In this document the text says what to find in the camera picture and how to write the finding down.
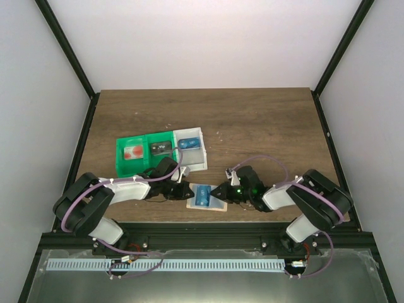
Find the white cable organizer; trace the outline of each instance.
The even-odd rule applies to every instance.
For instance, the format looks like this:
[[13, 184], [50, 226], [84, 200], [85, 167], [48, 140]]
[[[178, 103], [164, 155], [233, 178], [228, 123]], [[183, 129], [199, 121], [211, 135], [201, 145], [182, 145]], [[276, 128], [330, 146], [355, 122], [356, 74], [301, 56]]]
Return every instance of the white cable organizer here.
[[[118, 264], [114, 271], [145, 271], [159, 259], [138, 259], [131, 264]], [[47, 271], [107, 271], [111, 259], [48, 259]], [[284, 259], [164, 259], [154, 271], [251, 271], [283, 273]]]

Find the wooden table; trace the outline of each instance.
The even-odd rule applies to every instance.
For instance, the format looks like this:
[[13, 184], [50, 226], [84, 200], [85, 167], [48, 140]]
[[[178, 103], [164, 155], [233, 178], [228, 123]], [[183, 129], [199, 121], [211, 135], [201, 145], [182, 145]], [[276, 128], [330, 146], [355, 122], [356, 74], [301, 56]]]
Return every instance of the wooden table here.
[[[78, 176], [93, 172], [97, 177], [117, 177], [117, 138], [198, 126], [208, 170], [191, 173], [190, 182], [219, 185], [226, 180], [226, 168], [260, 154], [282, 161], [291, 176], [314, 168], [337, 182], [308, 88], [104, 90]], [[254, 160], [250, 165], [267, 185], [284, 178], [282, 168], [270, 160]], [[272, 213], [239, 205], [229, 205], [227, 212], [190, 210], [185, 201], [127, 201], [112, 205], [106, 213], [129, 222], [291, 221], [299, 214], [296, 206]]]

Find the blue card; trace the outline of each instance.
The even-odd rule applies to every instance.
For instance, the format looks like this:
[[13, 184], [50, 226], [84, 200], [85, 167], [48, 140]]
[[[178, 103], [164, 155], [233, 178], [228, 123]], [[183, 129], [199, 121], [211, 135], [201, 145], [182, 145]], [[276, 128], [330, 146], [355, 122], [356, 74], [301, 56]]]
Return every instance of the blue card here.
[[196, 206], [209, 206], [210, 185], [198, 185], [196, 188]]
[[198, 137], [181, 139], [178, 141], [178, 147], [182, 150], [196, 150], [201, 148], [201, 140]]

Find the card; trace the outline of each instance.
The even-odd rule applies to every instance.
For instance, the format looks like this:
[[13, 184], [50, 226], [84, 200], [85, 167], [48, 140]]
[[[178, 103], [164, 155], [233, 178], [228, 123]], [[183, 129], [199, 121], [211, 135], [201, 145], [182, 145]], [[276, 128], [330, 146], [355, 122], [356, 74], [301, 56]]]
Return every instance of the card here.
[[206, 184], [190, 184], [195, 197], [187, 199], [187, 208], [198, 210], [227, 211], [227, 203], [210, 195], [217, 186]]

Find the wire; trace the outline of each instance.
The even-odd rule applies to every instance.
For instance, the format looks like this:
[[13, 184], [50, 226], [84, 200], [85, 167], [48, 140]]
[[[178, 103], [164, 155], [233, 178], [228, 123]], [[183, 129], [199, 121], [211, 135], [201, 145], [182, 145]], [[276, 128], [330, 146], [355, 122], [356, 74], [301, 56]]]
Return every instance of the wire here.
[[340, 221], [337, 224], [341, 224], [342, 222], [344, 222], [344, 217], [342, 212], [330, 201], [328, 201], [326, 198], [324, 198], [322, 195], [316, 193], [315, 191], [312, 191], [311, 189], [309, 189], [308, 187], [305, 187], [302, 184], [296, 183], [296, 182], [281, 182], [278, 184], [275, 184], [275, 187], [280, 187], [280, 186], [284, 186], [284, 185], [293, 185], [296, 186], [298, 188], [303, 189], [304, 191], [307, 191], [309, 194], [311, 194], [312, 196], [316, 197], [318, 200], [324, 202], [326, 205], [328, 205], [333, 211], [336, 212], [336, 214], [338, 215], [338, 217], [340, 218]]
[[[124, 275], [124, 276], [121, 276], [121, 278], [122, 278], [122, 279], [127, 279], [127, 278], [135, 278], [135, 277], [137, 277], [137, 276], [144, 276], [144, 275], [147, 275], [148, 273], [151, 273], [151, 272], [152, 272], [153, 270], [155, 270], [156, 268], [159, 268], [162, 263], [163, 263], [163, 259], [161, 259], [161, 261], [160, 261], [159, 263], [157, 263], [157, 265], [153, 266], [152, 268], [149, 268], [149, 269], [146, 270], [146, 271], [142, 271], [141, 273], [137, 273], [137, 274], [135, 274], [135, 275], [129, 275], [129, 276], [128, 276], [128, 275]], [[122, 263], [122, 262], [118, 262], [118, 263], [115, 263], [115, 264], [111, 265], [111, 267], [110, 267], [109, 270], [108, 270], [109, 276], [113, 276], [113, 275], [112, 275], [112, 270], [113, 270], [116, 266], [122, 265], [122, 264], [126, 265], [126, 263]]]
[[174, 175], [174, 173], [176, 172], [177, 169], [179, 169], [181, 167], [181, 163], [182, 163], [182, 150], [179, 147], [174, 147], [171, 152], [170, 152], [170, 157], [173, 154], [174, 150], [178, 150], [179, 152], [179, 161], [177, 166], [175, 167], [175, 169], [172, 170], [172, 172], [170, 172], [167, 175], [164, 175], [163, 177], [159, 177], [159, 178], [154, 178], [154, 179], [144, 179], [144, 178], [120, 178], [120, 179], [111, 179], [111, 180], [106, 180], [106, 181], [102, 181], [97, 183], [96, 185], [88, 188], [86, 191], [84, 191], [81, 195], [79, 195], [77, 197], [77, 199], [71, 204], [71, 206], [68, 208], [67, 212], [64, 214], [64, 217], [62, 219], [62, 224], [61, 224], [61, 228], [64, 232], [71, 232], [71, 230], [69, 230], [66, 227], [66, 222], [68, 221], [68, 218], [71, 214], [71, 212], [74, 210], [74, 208], [77, 206], [77, 204], [85, 197], [87, 196], [90, 192], [96, 190], [97, 188], [104, 186], [106, 184], [113, 184], [113, 183], [120, 183], [120, 182], [139, 182], [139, 181], [143, 181], [143, 182], [157, 182], [157, 181], [162, 181], [164, 179], [167, 179], [169, 177], [171, 177], [172, 175]]
[[333, 260], [333, 256], [334, 256], [334, 244], [333, 244], [333, 241], [331, 240], [331, 237], [330, 237], [329, 234], [327, 234], [326, 232], [323, 232], [323, 231], [320, 231], [320, 232], [322, 232], [326, 236], [326, 238], [328, 239], [328, 242], [330, 243], [331, 251], [330, 251], [330, 257], [328, 258], [327, 263], [321, 269], [319, 269], [318, 271], [315, 271], [314, 273], [310, 273], [308, 275], [303, 275], [303, 276], [291, 275], [289, 272], [287, 272], [285, 270], [285, 273], [288, 276], [291, 276], [292, 278], [310, 278], [312, 276], [316, 276], [316, 275], [322, 273], [324, 270], [326, 270], [330, 266], [330, 264], [331, 264], [331, 262]]
[[258, 155], [258, 156], [250, 157], [250, 158], [248, 158], [248, 159], [246, 159], [246, 160], [240, 162], [239, 164], [237, 164], [235, 167], [232, 168], [232, 170], [237, 170], [237, 169], [238, 169], [241, 165], [243, 165], [244, 163], [246, 163], [246, 162], [248, 162], [248, 161], [251, 161], [251, 160], [254, 160], [254, 159], [257, 159], [257, 158], [267, 158], [267, 159], [270, 159], [270, 160], [272, 160], [272, 161], [275, 161], [275, 162], [276, 162], [277, 164], [279, 164], [279, 166], [282, 167], [283, 170], [285, 171], [285, 180], [283, 180], [283, 182], [288, 181], [288, 179], [289, 179], [289, 172], [288, 172], [288, 169], [286, 168], [286, 165], [283, 164], [283, 163], [282, 163], [281, 161], [279, 161], [278, 159], [276, 159], [276, 158], [274, 158], [274, 157], [272, 157], [272, 156], [269, 156], [269, 155]]
[[303, 246], [304, 246], [304, 248], [306, 249], [306, 252], [307, 252], [306, 261], [307, 261], [307, 264], [309, 264], [310, 249], [309, 249], [309, 246], [306, 243], [303, 243]]

